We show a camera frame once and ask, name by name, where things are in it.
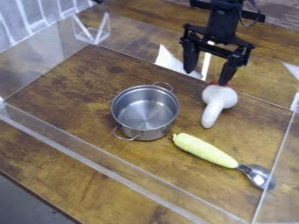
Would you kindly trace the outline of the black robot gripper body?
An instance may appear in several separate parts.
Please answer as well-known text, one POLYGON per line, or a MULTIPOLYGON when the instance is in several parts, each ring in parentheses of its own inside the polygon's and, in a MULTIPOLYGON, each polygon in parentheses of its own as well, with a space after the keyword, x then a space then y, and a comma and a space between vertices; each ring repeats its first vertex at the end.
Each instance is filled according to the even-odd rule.
POLYGON ((200 51, 206 53, 211 53, 227 59, 231 54, 238 54, 244 57, 246 62, 248 63, 248 57, 251 51, 255 49, 255 45, 247 42, 244 39, 234 36, 231 39, 216 38, 207 34, 207 29, 204 27, 199 27, 194 24, 186 24, 183 26, 183 35, 180 37, 180 44, 183 47, 183 42, 190 40, 198 48, 199 55, 200 51), (232 52, 224 48, 220 48, 220 45, 234 45, 238 46, 238 49, 232 52))

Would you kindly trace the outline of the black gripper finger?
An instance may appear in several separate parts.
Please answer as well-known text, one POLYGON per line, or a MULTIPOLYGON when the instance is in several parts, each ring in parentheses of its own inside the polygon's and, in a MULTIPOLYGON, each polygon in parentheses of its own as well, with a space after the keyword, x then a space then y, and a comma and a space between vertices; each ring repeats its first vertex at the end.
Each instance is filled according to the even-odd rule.
POLYGON ((196 66, 199 60, 199 51, 196 45, 190 41, 186 40, 183 42, 183 69, 187 74, 190 74, 196 66))
POLYGON ((232 79, 235 72, 239 67, 247 64, 244 57, 238 54, 231 54, 228 56, 227 62, 223 65, 220 76, 219 76, 219 85, 226 86, 232 79))

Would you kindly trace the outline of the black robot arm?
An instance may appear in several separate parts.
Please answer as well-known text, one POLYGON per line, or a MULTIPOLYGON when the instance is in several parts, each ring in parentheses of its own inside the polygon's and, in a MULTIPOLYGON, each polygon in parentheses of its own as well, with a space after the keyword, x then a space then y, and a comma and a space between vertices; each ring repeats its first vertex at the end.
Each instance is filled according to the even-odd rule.
POLYGON ((200 52, 226 59, 219 85, 226 86, 239 67, 248 63, 255 45, 236 36, 244 0, 211 0, 210 20, 206 27, 183 26, 180 37, 183 48, 183 70, 190 74, 198 66, 200 52))

